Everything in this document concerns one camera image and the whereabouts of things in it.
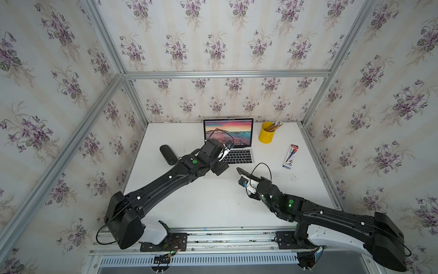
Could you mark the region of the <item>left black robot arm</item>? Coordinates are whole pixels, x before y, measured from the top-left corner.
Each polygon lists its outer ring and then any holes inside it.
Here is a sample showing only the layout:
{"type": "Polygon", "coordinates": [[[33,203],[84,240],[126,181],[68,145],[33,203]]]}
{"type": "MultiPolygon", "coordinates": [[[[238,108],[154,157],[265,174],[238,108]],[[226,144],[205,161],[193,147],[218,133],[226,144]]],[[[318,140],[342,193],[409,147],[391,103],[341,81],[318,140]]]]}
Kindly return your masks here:
{"type": "Polygon", "coordinates": [[[117,192],[109,200],[104,225],[114,242],[125,250],[140,240],[146,231],[141,220],[166,197],[212,171],[221,175],[229,165],[223,161],[232,150],[232,141],[208,139],[202,148],[182,156],[164,175],[128,194],[117,192]]]}

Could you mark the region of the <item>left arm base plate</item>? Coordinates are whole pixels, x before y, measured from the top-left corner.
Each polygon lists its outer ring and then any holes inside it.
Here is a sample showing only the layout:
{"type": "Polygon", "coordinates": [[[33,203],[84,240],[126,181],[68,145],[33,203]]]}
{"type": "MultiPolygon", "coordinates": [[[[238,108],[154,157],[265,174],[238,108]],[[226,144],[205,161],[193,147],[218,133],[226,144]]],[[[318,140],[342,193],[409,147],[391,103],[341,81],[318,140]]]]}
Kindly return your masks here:
{"type": "Polygon", "coordinates": [[[171,233],[158,245],[152,243],[141,243],[140,252],[186,251],[187,238],[187,233],[171,233]]]}

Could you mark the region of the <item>black wireless mouse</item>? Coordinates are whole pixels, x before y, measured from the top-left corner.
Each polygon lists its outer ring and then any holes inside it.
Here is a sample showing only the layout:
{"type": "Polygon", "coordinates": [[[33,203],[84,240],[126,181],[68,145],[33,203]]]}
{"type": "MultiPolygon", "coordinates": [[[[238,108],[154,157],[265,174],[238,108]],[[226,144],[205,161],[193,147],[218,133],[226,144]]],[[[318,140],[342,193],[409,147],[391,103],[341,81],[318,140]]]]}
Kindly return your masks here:
{"type": "Polygon", "coordinates": [[[239,175],[247,178],[248,180],[254,180],[255,182],[260,182],[260,180],[261,180],[261,178],[254,176],[253,174],[245,171],[244,169],[242,169],[240,167],[237,167],[236,170],[237,170],[239,175]]]}

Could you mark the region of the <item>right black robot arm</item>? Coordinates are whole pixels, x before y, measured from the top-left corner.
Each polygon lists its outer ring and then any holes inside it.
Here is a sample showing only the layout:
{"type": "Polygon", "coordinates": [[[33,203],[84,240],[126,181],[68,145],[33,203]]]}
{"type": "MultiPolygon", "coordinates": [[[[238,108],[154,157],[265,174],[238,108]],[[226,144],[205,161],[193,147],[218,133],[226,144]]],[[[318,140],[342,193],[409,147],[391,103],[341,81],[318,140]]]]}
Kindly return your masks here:
{"type": "Polygon", "coordinates": [[[260,200],[277,218],[296,224],[294,245],[341,247],[370,256],[390,270],[407,271],[404,235],[386,214],[357,215],[327,208],[299,196],[283,194],[264,177],[241,177],[238,183],[251,199],[260,200]]]}

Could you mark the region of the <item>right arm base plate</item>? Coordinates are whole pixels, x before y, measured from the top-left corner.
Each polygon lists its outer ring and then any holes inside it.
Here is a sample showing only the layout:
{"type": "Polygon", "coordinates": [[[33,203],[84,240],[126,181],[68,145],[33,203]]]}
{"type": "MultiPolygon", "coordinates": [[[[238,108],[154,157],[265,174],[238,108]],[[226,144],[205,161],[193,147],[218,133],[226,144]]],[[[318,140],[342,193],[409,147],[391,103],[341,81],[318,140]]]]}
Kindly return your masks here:
{"type": "Polygon", "coordinates": [[[276,231],[274,241],[280,250],[314,250],[317,247],[307,240],[299,240],[294,236],[294,231],[276,231]]]}

